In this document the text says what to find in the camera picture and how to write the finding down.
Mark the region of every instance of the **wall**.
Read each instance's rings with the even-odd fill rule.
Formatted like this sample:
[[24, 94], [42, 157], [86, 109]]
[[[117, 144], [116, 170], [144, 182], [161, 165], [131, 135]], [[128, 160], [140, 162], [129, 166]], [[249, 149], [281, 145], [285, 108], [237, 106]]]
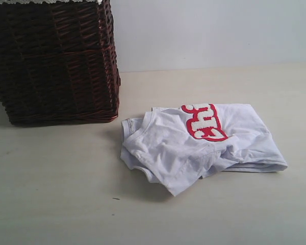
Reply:
[[306, 62], [306, 0], [111, 0], [121, 71]]

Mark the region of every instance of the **red printed graphic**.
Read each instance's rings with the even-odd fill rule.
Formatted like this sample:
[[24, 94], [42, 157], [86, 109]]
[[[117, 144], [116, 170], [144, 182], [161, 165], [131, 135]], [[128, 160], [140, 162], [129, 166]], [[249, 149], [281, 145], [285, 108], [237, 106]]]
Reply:
[[186, 122], [187, 130], [195, 139], [208, 141], [224, 141], [228, 136], [221, 129], [221, 123], [213, 104], [182, 106], [193, 118]]

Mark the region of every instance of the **clothing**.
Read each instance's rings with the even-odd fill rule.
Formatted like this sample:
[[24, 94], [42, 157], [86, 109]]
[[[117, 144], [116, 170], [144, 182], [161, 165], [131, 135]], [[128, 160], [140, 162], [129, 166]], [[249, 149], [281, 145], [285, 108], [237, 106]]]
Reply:
[[173, 194], [217, 172], [274, 172], [287, 164], [250, 105], [153, 108], [122, 123], [127, 166]]

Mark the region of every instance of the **floor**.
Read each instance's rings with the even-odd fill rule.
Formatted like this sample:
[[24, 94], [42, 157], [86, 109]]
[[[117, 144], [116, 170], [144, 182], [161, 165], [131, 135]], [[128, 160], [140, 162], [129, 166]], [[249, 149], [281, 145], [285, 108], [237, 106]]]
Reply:
[[[306, 64], [122, 73], [110, 124], [16, 128], [0, 105], [0, 245], [306, 245]], [[248, 103], [289, 168], [218, 173], [177, 197], [119, 159], [120, 122]]]

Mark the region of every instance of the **wicker basket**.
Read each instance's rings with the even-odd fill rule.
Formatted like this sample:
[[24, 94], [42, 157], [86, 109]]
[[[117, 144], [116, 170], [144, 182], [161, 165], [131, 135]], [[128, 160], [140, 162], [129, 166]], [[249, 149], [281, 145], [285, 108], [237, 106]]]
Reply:
[[0, 101], [12, 124], [112, 121], [119, 85], [109, 0], [0, 5]]

